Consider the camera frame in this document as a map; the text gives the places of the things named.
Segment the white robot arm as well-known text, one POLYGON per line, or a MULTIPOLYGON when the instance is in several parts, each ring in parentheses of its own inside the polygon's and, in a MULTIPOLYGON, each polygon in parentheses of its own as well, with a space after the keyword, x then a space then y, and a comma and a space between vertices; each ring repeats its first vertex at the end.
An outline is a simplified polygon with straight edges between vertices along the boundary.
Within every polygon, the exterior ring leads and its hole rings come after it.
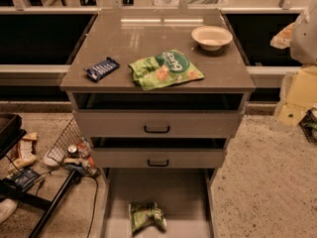
POLYGON ((303 64, 317 64, 317 0, 311 0, 294 22, 290 55, 303 64))

